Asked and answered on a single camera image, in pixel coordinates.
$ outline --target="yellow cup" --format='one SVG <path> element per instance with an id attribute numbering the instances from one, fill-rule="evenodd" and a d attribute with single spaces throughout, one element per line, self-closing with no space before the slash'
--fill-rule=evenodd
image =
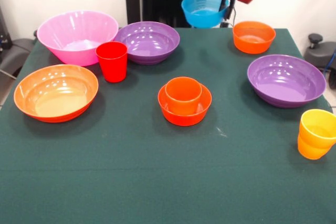
<path id="1" fill-rule="evenodd" d="M 308 159 L 319 159 L 336 143 L 336 116 L 325 110 L 307 110 L 302 114 L 298 149 Z"/>

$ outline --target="orange cup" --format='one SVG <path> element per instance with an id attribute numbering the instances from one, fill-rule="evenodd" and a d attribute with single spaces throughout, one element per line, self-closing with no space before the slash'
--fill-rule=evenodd
<path id="1" fill-rule="evenodd" d="M 246 21 L 233 27 L 236 48 L 247 54 L 261 54 L 267 51 L 275 36 L 275 30 L 261 22 Z"/>
<path id="2" fill-rule="evenodd" d="M 190 77 L 176 77 L 164 88 L 168 109 L 176 115 L 196 113 L 202 94 L 201 84 Z"/>
<path id="3" fill-rule="evenodd" d="M 336 116 L 325 110 L 307 110 L 302 114 L 298 150 L 308 159 L 319 159 L 336 143 Z"/>

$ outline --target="plastic cup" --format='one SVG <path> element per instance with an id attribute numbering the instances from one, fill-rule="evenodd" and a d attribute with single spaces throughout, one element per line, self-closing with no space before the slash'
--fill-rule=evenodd
<path id="1" fill-rule="evenodd" d="M 176 115 L 196 113 L 202 94 L 201 84 L 190 77 L 176 77 L 164 88 L 168 109 Z"/>
<path id="2" fill-rule="evenodd" d="M 267 51 L 275 36 L 275 30 L 261 22 L 241 22 L 233 28 L 236 48 L 247 54 L 261 54 Z"/>
<path id="3" fill-rule="evenodd" d="M 336 143 L 336 116 L 325 110 L 308 110 L 300 120 L 298 150 L 308 159 L 319 159 Z"/>
<path id="4" fill-rule="evenodd" d="M 127 46 L 121 42 L 101 44 L 97 50 L 99 65 L 108 82 L 120 82 L 127 72 Z"/>

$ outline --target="cup rim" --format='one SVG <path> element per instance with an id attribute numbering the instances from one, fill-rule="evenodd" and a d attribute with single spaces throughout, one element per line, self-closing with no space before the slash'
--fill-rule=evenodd
<path id="1" fill-rule="evenodd" d="M 126 52 L 125 52 L 123 55 L 121 55 L 121 56 L 119 56 L 119 57 L 116 57 L 116 58 L 113 58 L 113 59 L 111 59 L 111 58 L 104 58 L 104 57 L 101 57 L 101 56 L 98 55 L 97 50 L 98 50 L 98 48 L 100 48 L 101 46 L 104 46 L 104 45 L 106 45 L 106 44 L 122 44 L 122 45 L 124 45 L 124 46 L 126 47 Z M 109 42 L 104 42 L 104 43 L 100 44 L 100 45 L 96 48 L 96 55 L 97 55 L 97 57 L 100 58 L 100 59 L 104 59 L 104 60 L 117 60 L 117 59 L 120 59 L 120 58 L 124 57 L 125 55 L 127 55 L 127 53 L 128 53 L 128 47 L 127 47 L 124 43 L 119 42 L 119 41 L 109 41 Z"/>
<path id="2" fill-rule="evenodd" d="M 162 110 L 166 111 L 167 113 L 169 113 L 170 115 L 174 115 L 174 116 L 182 116 L 182 117 L 190 118 L 190 117 L 197 116 L 197 115 L 200 115 L 200 114 L 204 113 L 204 111 L 207 111 L 207 110 L 210 108 L 211 104 L 212 104 L 212 94 L 211 94 L 210 90 L 207 88 L 207 86 L 205 86 L 204 84 L 201 84 L 201 86 L 202 86 L 202 91 L 204 91 L 204 92 L 202 92 L 202 95 L 208 93 L 209 96 L 210 96 L 209 104 L 207 104 L 207 106 L 204 107 L 203 111 L 198 112 L 198 113 L 195 113 L 195 114 L 192 114 L 192 115 L 177 115 L 177 114 L 174 114 L 173 112 L 171 112 L 170 110 L 168 110 L 167 108 L 165 108 L 164 104 L 163 104 L 163 103 L 161 102 L 161 100 L 160 100 L 160 93 L 161 93 L 161 92 L 163 92 L 164 95 L 166 95 L 165 92 L 164 92 L 164 86 L 162 86 L 161 89 L 159 90 L 158 95 L 157 95 L 157 100 L 158 100 L 158 102 L 159 102 L 159 106 L 160 106 L 160 108 L 161 108 Z"/>
<path id="3" fill-rule="evenodd" d="M 168 85 L 168 83 L 170 83 L 171 81 L 173 81 L 173 80 L 175 80 L 175 79 L 179 79 L 179 78 L 188 78 L 188 79 L 191 79 L 191 80 L 197 82 L 198 86 L 201 88 L 201 91 L 200 91 L 200 93 L 198 94 L 198 96 L 195 97 L 195 98 L 193 98 L 193 99 L 187 100 L 187 101 L 181 101 L 181 100 L 178 100 L 178 99 L 175 99 L 175 98 L 171 97 L 171 96 L 168 94 L 168 92 L 167 92 L 167 85 Z M 171 100 L 173 100 L 173 101 L 180 102 L 180 103 L 190 103 L 190 102 L 194 102 L 194 101 L 198 100 L 199 98 L 201 98 L 201 95 L 202 95 L 202 93 L 203 93 L 203 87 L 202 87 L 202 85 L 201 85 L 196 79 L 194 79 L 194 78 L 191 78 L 191 77 L 188 77 L 188 76 L 179 76 L 179 77 L 175 77 L 175 78 L 169 80 L 169 81 L 164 85 L 164 92 L 165 92 L 166 96 L 169 97 L 169 99 L 171 99 Z"/>
<path id="4" fill-rule="evenodd" d="M 307 114 L 307 113 L 310 113 L 312 111 L 319 111 L 319 112 L 322 112 L 322 113 L 325 113 L 325 114 L 329 114 L 329 115 L 332 115 L 332 116 L 335 116 L 333 113 L 329 112 L 329 111 L 326 111 L 326 110 L 320 110 L 320 109 L 312 109 L 312 110 L 307 110 L 305 111 L 302 116 L 301 116 L 301 119 L 300 119 L 300 123 L 301 125 L 304 127 L 304 129 L 309 132 L 309 134 L 312 134 L 313 136 L 315 137 L 318 137 L 318 138 L 321 138 L 321 139 L 324 139 L 324 140 L 332 140 L 334 139 L 336 141 L 336 136 L 335 137 L 325 137 L 325 136 L 320 136 L 316 133 L 313 133 L 311 130 L 309 130 L 306 126 L 306 124 L 304 123 L 303 121 L 303 117 Z"/>

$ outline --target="orange bowl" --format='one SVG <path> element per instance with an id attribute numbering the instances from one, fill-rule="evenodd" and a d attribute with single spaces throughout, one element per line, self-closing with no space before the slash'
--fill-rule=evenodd
<path id="1" fill-rule="evenodd" d="M 98 79 L 88 69 L 54 65 L 26 76 L 14 91 L 15 105 L 47 123 L 66 122 L 82 114 L 98 92 Z"/>
<path id="2" fill-rule="evenodd" d="M 195 114 L 191 115 L 177 115 L 171 112 L 169 110 L 166 93 L 164 91 L 165 85 L 160 89 L 159 94 L 157 95 L 157 99 L 159 101 L 163 116 L 167 119 L 167 121 L 178 126 L 192 126 L 203 120 L 211 105 L 212 96 L 207 87 L 202 84 L 201 86 L 203 91 L 197 107 L 197 111 Z"/>
<path id="3" fill-rule="evenodd" d="M 247 54 L 261 54 L 267 51 L 275 36 L 275 30 L 261 22 L 246 21 L 233 27 L 236 48 Z"/>

